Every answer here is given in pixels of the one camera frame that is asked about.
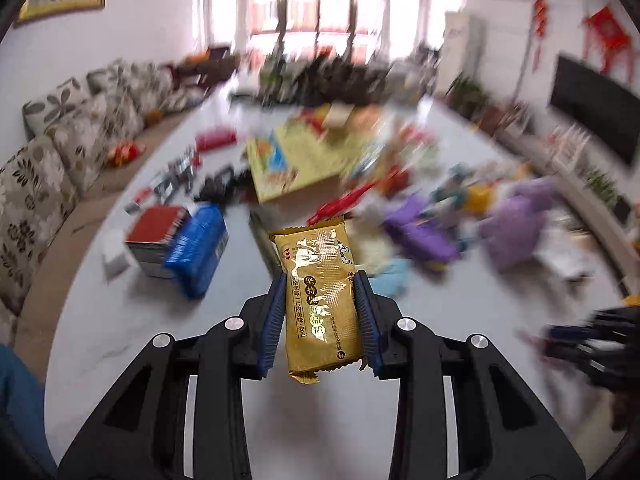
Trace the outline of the red toy figure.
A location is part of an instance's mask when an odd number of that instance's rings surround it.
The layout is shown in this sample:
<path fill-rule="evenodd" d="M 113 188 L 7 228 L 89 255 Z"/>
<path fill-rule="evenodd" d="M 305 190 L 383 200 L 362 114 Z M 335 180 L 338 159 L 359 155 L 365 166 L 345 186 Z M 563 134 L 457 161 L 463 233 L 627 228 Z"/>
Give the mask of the red toy figure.
<path fill-rule="evenodd" d="M 324 220 L 328 220 L 348 211 L 349 208 L 355 206 L 364 194 L 375 188 L 378 184 L 377 180 L 369 181 L 365 184 L 359 185 L 356 188 L 348 191 L 340 197 L 329 200 L 325 204 L 321 205 L 314 214 L 306 221 L 307 226 L 313 226 Z"/>

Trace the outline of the white standing air conditioner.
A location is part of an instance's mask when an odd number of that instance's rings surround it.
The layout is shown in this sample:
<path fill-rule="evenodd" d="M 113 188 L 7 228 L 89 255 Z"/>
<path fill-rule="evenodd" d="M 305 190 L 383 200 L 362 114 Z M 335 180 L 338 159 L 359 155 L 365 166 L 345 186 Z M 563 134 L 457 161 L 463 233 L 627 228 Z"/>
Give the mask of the white standing air conditioner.
<path fill-rule="evenodd" d="M 444 43 L 439 50 L 435 93 L 445 94 L 457 76 L 475 78 L 483 55 L 485 22 L 467 10 L 447 12 Z"/>

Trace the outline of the floral sofa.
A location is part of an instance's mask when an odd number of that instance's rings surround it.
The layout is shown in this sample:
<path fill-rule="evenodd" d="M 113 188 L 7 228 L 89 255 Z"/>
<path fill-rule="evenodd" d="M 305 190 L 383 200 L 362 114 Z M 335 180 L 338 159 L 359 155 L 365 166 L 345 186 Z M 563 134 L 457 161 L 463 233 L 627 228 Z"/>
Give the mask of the floral sofa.
<path fill-rule="evenodd" d="M 168 66 L 119 58 L 72 77 L 23 107 L 30 140 L 1 168 L 1 342 L 17 319 L 47 251 L 121 148 L 205 98 Z"/>

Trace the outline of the purple plush bunny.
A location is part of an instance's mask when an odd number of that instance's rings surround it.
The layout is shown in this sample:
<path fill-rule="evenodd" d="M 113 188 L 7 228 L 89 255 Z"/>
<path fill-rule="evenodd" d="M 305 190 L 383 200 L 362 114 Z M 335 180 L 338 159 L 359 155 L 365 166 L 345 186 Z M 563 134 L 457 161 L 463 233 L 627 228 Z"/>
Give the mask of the purple plush bunny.
<path fill-rule="evenodd" d="M 547 225 L 555 193 L 552 177 L 518 181 L 510 195 L 478 224 L 478 236 L 498 272 L 532 258 Z"/>

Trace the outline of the red chinese knot decoration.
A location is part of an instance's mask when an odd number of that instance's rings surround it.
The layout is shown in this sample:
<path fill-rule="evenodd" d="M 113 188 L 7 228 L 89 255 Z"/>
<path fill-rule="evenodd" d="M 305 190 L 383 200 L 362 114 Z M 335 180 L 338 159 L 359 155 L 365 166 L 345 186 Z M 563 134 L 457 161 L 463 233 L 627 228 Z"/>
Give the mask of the red chinese knot decoration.
<path fill-rule="evenodd" d="M 593 46 L 600 49 L 602 58 L 601 73 L 608 75 L 617 61 L 626 63 L 627 82 L 634 82 L 636 69 L 636 51 L 632 44 L 631 36 L 623 29 L 610 6 L 588 15 L 583 21 L 584 46 L 582 47 L 582 59 L 587 61 Z"/>

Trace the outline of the red card box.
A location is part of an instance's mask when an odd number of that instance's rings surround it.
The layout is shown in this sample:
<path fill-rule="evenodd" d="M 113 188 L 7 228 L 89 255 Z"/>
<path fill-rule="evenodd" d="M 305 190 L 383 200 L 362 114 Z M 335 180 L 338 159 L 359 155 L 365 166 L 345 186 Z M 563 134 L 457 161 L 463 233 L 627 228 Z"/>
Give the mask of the red card box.
<path fill-rule="evenodd" d="M 165 260 L 174 246 L 174 238 L 191 219 L 183 206 L 153 206 L 140 214 L 127 233 L 125 244 L 144 274 L 150 278 L 170 280 Z"/>

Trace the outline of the black television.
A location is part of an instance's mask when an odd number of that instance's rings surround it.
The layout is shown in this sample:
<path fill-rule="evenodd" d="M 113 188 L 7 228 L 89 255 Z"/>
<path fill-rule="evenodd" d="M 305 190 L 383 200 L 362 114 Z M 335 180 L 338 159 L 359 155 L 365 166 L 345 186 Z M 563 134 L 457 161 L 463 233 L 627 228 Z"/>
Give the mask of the black television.
<path fill-rule="evenodd" d="M 583 62 L 556 58 L 549 105 L 600 139 L 627 167 L 639 146 L 639 98 Z"/>

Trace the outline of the blue tissue packet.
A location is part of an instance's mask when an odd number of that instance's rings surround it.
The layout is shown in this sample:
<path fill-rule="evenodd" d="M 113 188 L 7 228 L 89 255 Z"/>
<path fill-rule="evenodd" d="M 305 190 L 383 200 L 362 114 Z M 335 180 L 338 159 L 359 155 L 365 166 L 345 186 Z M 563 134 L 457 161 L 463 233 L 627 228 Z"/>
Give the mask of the blue tissue packet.
<path fill-rule="evenodd" d="M 163 267 L 189 299 L 205 296 L 228 240 L 224 216 L 217 205 L 198 208 L 179 230 Z"/>

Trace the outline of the white tv console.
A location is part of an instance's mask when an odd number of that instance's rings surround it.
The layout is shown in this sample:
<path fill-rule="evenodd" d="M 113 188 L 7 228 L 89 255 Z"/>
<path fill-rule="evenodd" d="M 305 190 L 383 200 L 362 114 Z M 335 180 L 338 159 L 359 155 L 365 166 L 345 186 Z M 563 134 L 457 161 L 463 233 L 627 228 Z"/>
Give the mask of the white tv console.
<path fill-rule="evenodd" d="M 638 295 L 639 256 L 632 248 L 623 227 L 600 198 L 574 172 L 566 171 L 554 162 L 537 138 L 526 134 L 514 136 L 503 128 L 496 130 L 495 138 L 513 153 L 529 159 L 533 170 L 538 174 L 552 174 L 555 177 L 556 188 L 564 200 L 588 226 L 611 260 L 624 294 Z"/>

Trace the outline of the gold snack wrapper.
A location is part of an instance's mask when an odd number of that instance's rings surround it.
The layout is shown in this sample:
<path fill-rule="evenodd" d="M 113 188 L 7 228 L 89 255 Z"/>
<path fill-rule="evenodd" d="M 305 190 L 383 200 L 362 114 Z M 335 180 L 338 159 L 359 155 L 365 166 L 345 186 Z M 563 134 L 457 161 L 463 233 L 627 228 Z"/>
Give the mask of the gold snack wrapper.
<path fill-rule="evenodd" d="M 321 372 L 363 357 L 352 294 L 356 274 L 344 220 L 274 231 L 286 277 L 285 352 L 288 374 L 303 385 Z"/>

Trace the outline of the purple toy gun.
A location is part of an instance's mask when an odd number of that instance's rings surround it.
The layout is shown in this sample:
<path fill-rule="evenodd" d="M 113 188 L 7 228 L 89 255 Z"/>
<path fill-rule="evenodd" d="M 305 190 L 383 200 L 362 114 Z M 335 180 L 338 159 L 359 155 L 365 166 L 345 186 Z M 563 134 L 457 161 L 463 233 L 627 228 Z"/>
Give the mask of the purple toy gun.
<path fill-rule="evenodd" d="M 434 217 L 424 216 L 427 205 L 420 195 L 410 195 L 399 208 L 386 214 L 383 228 L 415 262 L 433 269 L 446 268 L 457 260 L 458 246 Z"/>

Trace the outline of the blue jacket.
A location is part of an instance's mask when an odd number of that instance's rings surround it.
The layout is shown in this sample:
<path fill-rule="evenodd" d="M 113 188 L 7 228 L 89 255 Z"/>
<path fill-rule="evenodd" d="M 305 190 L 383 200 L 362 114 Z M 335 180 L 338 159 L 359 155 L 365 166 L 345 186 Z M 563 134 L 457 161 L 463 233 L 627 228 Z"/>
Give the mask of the blue jacket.
<path fill-rule="evenodd" d="M 1 346 L 1 478 L 55 479 L 44 431 L 44 390 L 12 349 Z"/>

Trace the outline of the yellow green book box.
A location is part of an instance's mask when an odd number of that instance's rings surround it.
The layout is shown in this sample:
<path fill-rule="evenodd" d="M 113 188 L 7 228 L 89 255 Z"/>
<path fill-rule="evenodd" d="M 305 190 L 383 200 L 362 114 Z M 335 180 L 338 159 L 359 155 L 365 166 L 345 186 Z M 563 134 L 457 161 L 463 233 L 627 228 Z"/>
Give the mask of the yellow green book box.
<path fill-rule="evenodd" d="M 300 120 L 250 136 L 245 148 L 259 203 L 341 177 L 366 141 L 348 130 L 317 131 Z"/>

